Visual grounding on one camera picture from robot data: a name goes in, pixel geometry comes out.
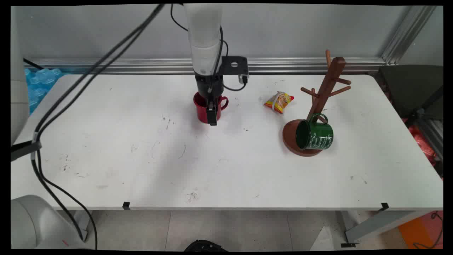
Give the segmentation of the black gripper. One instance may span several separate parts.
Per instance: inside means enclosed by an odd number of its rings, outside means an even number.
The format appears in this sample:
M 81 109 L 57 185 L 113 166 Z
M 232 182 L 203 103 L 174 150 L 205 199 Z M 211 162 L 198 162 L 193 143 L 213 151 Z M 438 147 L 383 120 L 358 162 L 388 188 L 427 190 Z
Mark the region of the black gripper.
M 217 126 L 217 104 L 224 91 L 223 76 L 218 74 L 203 76 L 196 73 L 195 79 L 199 94 L 196 101 L 206 107 L 206 122 L 211 126 Z

